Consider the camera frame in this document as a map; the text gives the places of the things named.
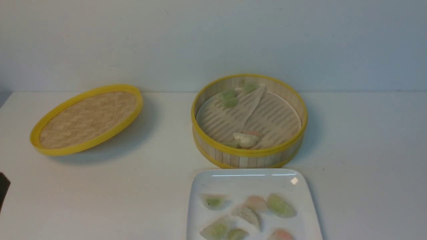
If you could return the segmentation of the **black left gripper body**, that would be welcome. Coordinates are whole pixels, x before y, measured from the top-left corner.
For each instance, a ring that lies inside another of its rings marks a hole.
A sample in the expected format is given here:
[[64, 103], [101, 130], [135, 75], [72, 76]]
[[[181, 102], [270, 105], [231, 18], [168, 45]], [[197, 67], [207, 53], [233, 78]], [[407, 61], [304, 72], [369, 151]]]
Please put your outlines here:
[[11, 181], [9, 181], [4, 173], [0, 173], [0, 211], [2, 211], [2, 206], [4, 204], [10, 185]]

